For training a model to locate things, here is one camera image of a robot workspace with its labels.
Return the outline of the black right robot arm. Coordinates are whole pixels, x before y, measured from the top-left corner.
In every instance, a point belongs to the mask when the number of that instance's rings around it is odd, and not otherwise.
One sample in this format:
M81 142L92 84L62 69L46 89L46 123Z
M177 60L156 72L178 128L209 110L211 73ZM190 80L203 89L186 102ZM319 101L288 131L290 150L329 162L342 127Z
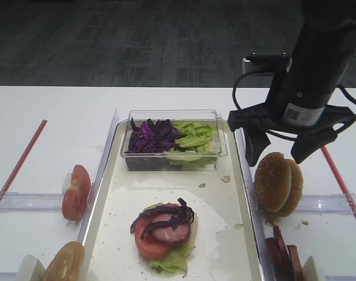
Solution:
M244 130L246 160L257 164L269 135L291 141L296 163L337 139L356 121L356 112L333 106L356 50L356 1L302 1L304 24L291 55L249 55L243 76L273 74L265 102L236 107L228 116L232 131Z

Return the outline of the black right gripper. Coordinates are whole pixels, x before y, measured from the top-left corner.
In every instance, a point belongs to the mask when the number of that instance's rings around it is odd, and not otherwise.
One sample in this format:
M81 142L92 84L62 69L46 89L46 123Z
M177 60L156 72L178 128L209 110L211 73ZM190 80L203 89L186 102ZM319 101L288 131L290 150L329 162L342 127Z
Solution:
M338 138L335 125L347 126L355 118L348 107L328 105L318 121L311 127L289 125L274 114L266 103L242 110L230 111L228 125L231 131L244 128L245 157L254 167L262 152L271 144L267 133L281 139L291 139L287 134L296 135L290 154L297 164L304 162L312 153Z

